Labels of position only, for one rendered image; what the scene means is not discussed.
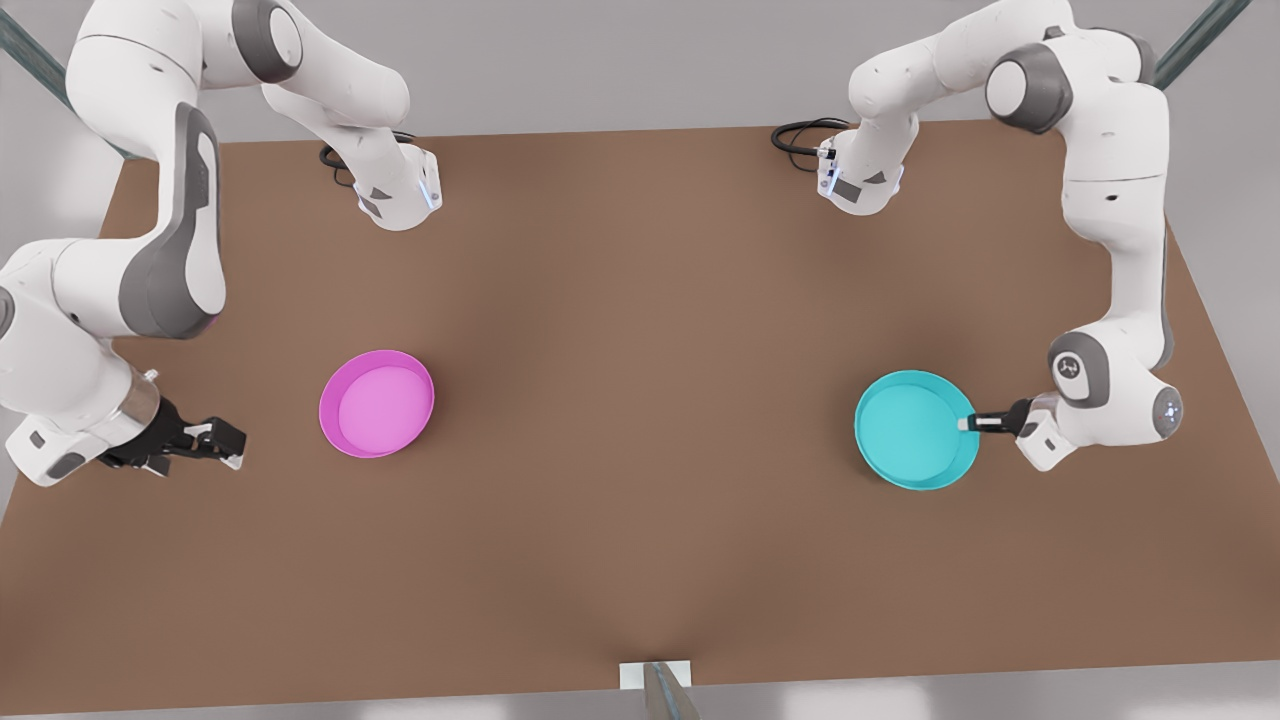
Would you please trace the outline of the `blue plate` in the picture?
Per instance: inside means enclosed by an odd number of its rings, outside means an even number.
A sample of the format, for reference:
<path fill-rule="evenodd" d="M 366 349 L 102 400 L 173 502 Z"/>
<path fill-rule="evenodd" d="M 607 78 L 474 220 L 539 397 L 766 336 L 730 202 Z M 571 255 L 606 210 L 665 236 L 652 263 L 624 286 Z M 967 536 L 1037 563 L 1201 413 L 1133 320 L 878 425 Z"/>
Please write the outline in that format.
<path fill-rule="evenodd" d="M 974 465 L 980 439 L 966 419 L 975 413 L 951 380 L 923 370 L 891 372 L 872 382 L 852 430 L 867 465 L 904 489 L 952 486 Z"/>

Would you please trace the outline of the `white post foot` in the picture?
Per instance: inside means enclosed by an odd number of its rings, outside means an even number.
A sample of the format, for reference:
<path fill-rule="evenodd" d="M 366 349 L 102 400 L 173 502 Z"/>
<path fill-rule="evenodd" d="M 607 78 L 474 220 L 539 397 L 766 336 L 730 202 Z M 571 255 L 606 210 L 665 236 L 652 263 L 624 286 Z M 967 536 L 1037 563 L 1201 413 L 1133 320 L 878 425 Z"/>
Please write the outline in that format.
<path fill-rule="evenodd" d="M 666 665 L 681 687 L 692 687 L 692 669 L 687 660 L 660 660 L 621 664 L 618 666 L 620 689 L 628 691 L 644 688 L 644 673 L 645 669 L 652 665 Z"/>

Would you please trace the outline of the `pink plate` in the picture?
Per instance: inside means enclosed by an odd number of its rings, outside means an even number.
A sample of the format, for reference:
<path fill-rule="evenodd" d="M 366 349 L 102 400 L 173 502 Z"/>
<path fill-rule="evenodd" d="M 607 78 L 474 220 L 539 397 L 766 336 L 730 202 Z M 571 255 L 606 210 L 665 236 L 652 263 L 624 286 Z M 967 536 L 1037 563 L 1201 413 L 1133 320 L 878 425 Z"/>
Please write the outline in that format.
<path fill-rule="evenodd" d="M 360 354 L 326 380 L 317 419 L 326 442 L 361 459 L 385 457 L 415 442 L 435 405 L 428 368 L 390 348 Z"/>

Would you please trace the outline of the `silver frame post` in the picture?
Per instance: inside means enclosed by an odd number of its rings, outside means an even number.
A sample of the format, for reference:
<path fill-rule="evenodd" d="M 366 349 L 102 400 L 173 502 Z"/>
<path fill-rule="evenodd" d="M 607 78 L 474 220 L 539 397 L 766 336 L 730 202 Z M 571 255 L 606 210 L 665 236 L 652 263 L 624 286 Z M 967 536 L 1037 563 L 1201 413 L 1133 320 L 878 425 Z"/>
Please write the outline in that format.
<path fill-rule="evenodd" d="M 701 720 L 668 664 L 643 664 L 643 689 L 646 720 Z"/>
<path fill-rule="evenodd" d="M 1212 0 L 1157 60 L 1153 86 L 1167 90 L 1252 3 L 1253 0 Z"/>
<path fill-rule="evenodd" d="M 79 118 L 67 94 L 67 68 L 6 9 L 0 6 L 0 50 Z"/>

